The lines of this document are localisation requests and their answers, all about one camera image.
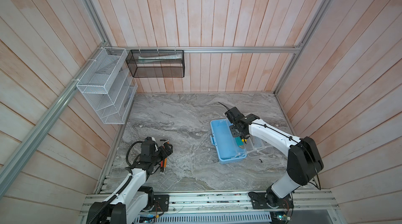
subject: electrical wire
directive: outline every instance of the electrical wire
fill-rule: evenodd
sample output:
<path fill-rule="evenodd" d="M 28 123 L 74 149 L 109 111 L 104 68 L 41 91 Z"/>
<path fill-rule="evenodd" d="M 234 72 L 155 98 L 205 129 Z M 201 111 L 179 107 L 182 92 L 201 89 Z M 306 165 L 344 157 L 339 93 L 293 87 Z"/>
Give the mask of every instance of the electrical wire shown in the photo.
<path fill-rule="evenodd" d="M 320 182 L 320 178 L 319 178 L 319 176 L 318 176 L 318 172 L 317 172 L 316 165 L 314 164 L 314 161 L 313 161 L 313 157 L 310 155 L 310 153 L 308 152 L 308 150 L 307 150 L 306 147 L 304 147 L 303 145 L 300 145 L 300 146 L 302 146 L 302 147 L 304 148 L 304 150 L 305 150 L 305 151 L 307 152 L 307 154 L 309 155 L 311 162 L 313 163 L 314 171 L 316 172 L 316 176 L 317 176 L 317 179 L 318 179 L 318 184 L 319 184 L 320 187 L 318 188 L 317 185 L 315 185 L 315 186 L 317 187 L 318 190 L 321 191 L 321 182 Z"/>
<path fill-rule="evenodd" d="M 129 167 L 125 167 L 124 169 L 126 169 L 128 171 L 128 173 L 133 173 L 133 171 Z"/>
<path fill-rule="evenodd" d="M 318 188 L 318 186 L 316 184 L 314 184 L 314 183 L 312 183 L 310 181 L 309 181 L 309 183 L 312 184 L 313 186 L 315 186 L 319 190 L 319 188 Z"/>
<path fill-rule="evenodd" d="M 128 166 L 132 166 L 137 161 L 137 158 L 139 157 L 139 156 L 137 156 L 135 158 L 133 164 L 130 164 L 130 162 L 128 161 L 128 155 L 130 154 L 131 149 L 133 148 L 133 146 L 135 146 L 136 144 L 139 144 L 139 143 L 143 143 L 143 141 L 136 141 L 130 146 L 130 148 L 128 148 L 128 151 L 127 151 L 127 154 L 126 154 L 126 163 L 128 164 Z"/>
<path fill-rule="evenodd" d="M 287 203 L 287 200 L 284 199 L 284 201 L 286 202 L 286 205 L 287 205 L 287 212 L 286 213 L 288 213 L 289 212 L 289 204 Z"/>
<path fill-rule="evenodd" d="M 271 130 L 273 130 L 273 131 L 276 131 L 277 133 L 279 133 L 279 134 L 281 134 L 281 135 L 284 135 L 285 137 L 289 138 L 290 140 L 293 140 L 294 142 L 296 142 L 291 136 L 287 136 L 287 135 L 283 134 L 282 132 L 277 131 L 277 130 L 275 130 L 274 128 L 271 128 L 271 127 L 267 126 L 267 124 L 264 124 L 264 125 L 259 124 L 259 123 L 253 123 L 253 124 L 259 125 L 259 126 L 264 126 L 264 128 L 268 128 L 268 129 L 271 129 Z"/>
<path fill-rule="evenodd" d="M 227 106 L 224 105 L 223 103 L 221 103 L 221 102 L 218 102 L 218 103 L 220 103 L 221 105 L 223 105 L 226 109 L 228 109 L 228 111 L 230 110 L 229 107 L 227 107 Z"/>
<path fill-rule="evenodd" d="M 152 216 L 152 217 L 144 217 L 144 216 L 141 216 L 141 217 L 139 217 L 139 222 L 140 223 L 142 223 L 142 222 L 144 222 L 144 221 L 153 221 L 154 223 L 155 223 L 155 220 L 157 219 L 157 218 L 159 218 L 160 216 L 162 216 L 165 212 L 162 210 L 162 208 L 160 207 L 160 205 L 159 205 L 159 202 L 158 201 L 155 201 L 156 203 L 154 203 L 153 205 L 155 206 L 155 215 L 154 216 Z M 159 207 L 159 209 L 160 209 L 160 211 L 162 211 L 162 213 L 161 214 L 158 214 L 158 207 L 156 206 L 156 204 L 158 204 L 158 207 Z"/>
<path fill-rule="evenodd" d="M 158 168 L 157 168 L 155 171 L 153 171 L 150 175 L 156 173 L 156 171 L 158 171 L 159 168 L 160 168 L 160 165 L 159 165 Z"/>
<path fill-rule="evenodd" d="M 292 220 L 293 210 L 294 210 L 294 208 L 295 208 L 295 203 L 293 202 L 293 192 L 290 193 L 290 198 L 292 199 L 292 203 L 293 203 L 292 212 L 290 213 L 290 220 Z"/>
<path fill-rule="evenodd" d="M 117 198 L 117 195 L 119 195 L 121 192 L 123 192 L 123 190 L 128 186 L 128 184 L 130 183 L 131 179 L 133 178 L 133 174 L 130 173 L 130 176 L 128 177 L 128 180 L 126 181 L 126 183 L 124 183 L 124 185 L 117 191 L 117 193 L 115 193 L 112 197 L 110 197 L 110 199 L 106 202 L 104 202 L 102 204 L 102 206 L 100 206 L 100 208 L 92 215 L 92 217 L 89 219 L 89 221 L 87 221 L 87 223 L 92 224 L 92 222 L 98 218 L 98 216 L 103 212 L 103 210 L 105 210 L 105 208 L 113 201 Z"/>

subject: wooden wall panel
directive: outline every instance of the wooden wall panel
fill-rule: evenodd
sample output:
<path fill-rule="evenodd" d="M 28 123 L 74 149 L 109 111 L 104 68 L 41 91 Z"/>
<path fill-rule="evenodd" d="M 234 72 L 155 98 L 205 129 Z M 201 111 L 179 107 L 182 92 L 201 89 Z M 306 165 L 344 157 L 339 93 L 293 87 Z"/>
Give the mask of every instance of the wooden wall panel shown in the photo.
<path fill-rule="evenodd" d="M 82 0 L 0 0 L 0 5 L 3 166 L 101 37 Z M 0 218 L 73 223 L 85 195 L 93 193 L 115 134 L 77 94 L 1 199 Z"/>
<path fill-rule="evenodd" d="M 297 45 L 321 1 L 93 0 L 120 47 Z M 185 78 L 137 82 L 144 92 L 273 91 L 291 56 L 195 53 L 185 56 Z"/>
<path fill-rule="evenodd" d="M 401 31 L 401 0 L 334 0 L 279 92 L 348 223 L 402 218 Z"/>

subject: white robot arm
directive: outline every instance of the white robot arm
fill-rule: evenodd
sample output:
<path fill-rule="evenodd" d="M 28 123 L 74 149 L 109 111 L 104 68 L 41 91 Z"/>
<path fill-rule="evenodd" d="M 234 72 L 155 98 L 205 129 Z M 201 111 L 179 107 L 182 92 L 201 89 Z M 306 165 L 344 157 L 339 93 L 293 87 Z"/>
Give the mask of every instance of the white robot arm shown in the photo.
<path fill-rule="evenodd" d="M 128 161 L 128 154 L 135 144 L 141 144 L 141 154 L 131 164 Z M 153 207 L 157 208 L 156 205 L 161 209 L 162 202 L 154 201 L 152 187 L 142 185 L 153 174 L 154 166 L 165 160 L 172 153 L 173 146 L 171 144 L 165 142 L 159 147 L 153 137 L 147 137 L 144 141 L 134 142 L 126 156 L 126 162 L 129 166 L 126 168 L 129 171 L 128 175 L 103 202 L 93 203 L 89 208 L 86 223 L 131 224 L 140 211 L 155 210 Z"/>
<path fill-rule="evenodd" d="M 313 139 L 303 139 L 281 131 L 254 114 L 244 116 L 233 107 L 225 112 L 232 126 L 233 137 L 246 139 L 249 136 L 259 137 L 281 151 L 287 158 L 286 173 L 267 189 L 266 204 L 271 208 L 279 207 L 279 199 L 283 199 L 299 186 L 306 185 L 324 168 L 317 146 Z M 256 193 L 250 192 L 254 201 L 261 201 Z"/>

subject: black wire mesh basket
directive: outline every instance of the black wire mesh basket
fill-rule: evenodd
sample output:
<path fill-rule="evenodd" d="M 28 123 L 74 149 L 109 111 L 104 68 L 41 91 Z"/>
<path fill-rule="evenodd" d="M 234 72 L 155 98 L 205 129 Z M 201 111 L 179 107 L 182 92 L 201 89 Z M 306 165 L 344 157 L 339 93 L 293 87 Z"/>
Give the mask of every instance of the black wire mesh basket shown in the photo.
<path fill-rule="evenodd" d="M 126 63 L 133 77 L 184 77 L 183 50 L 129 51 Z"/>

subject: gray marble surface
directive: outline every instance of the gray marble surface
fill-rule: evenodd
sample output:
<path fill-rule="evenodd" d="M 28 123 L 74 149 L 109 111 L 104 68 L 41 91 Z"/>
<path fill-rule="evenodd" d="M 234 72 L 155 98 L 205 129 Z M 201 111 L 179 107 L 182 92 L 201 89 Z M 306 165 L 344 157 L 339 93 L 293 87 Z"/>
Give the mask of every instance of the gray marble surface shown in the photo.
<path fill-rule="evenodd" d="M 129 146 L 151 136 L 168 138 L 174 147 L 165 173 L 151 175 L 145 185 L 154 191 L 265 190 L 286 170 L 286 157 L 273 147 L 263 155 L 252 153 L 240 162 L 220 164 L 211 144 L 211 120 L 225 118 L 226 109 L 237 106 L 243 113 L 253 113 L 267 123 L 290 133 L 272 94 L 145 94 L 136 95 L 122 141 L 104 192 L 113 192 L 127 175 L 124 167 Z M 132 161 L 139 144 L 130 155 Z"/>

